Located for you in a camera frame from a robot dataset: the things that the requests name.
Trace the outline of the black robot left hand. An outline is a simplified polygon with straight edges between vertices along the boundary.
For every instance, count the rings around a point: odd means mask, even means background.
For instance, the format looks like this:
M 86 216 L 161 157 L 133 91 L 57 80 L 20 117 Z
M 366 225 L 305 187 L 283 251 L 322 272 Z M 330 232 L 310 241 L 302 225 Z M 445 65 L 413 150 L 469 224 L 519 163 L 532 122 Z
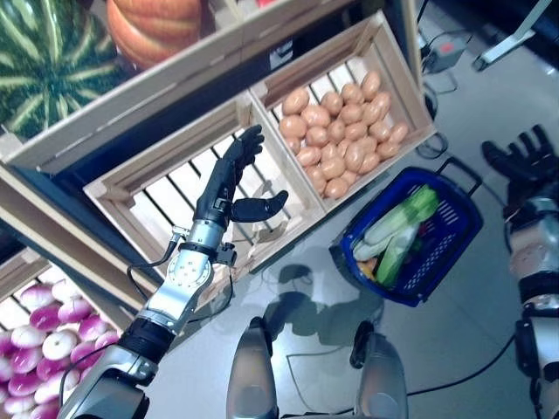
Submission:
M 234 199 L 245 168 L 263 151 L 264 140 L 262 126 L 248 127 L 216 161 L 204 192 L 197 199 L 195 222 L 211 221 L 226 229 L 229 222 L 264 222 L 282 211 L 289 197 L 285 190 L 271 198 Z

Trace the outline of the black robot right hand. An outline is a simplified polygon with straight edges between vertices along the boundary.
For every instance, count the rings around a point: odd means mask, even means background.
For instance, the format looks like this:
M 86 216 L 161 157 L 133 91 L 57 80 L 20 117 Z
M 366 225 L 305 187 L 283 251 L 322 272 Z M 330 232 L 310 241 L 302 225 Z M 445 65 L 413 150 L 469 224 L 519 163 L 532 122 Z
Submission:
M 528 193 L 558 180 L 558 155 L 540 124 L 532 127 L 531 134 L 520 133 L 507 149 L 484 141 L 481 152 L 489 166 L 508 179 L 509 194 Z

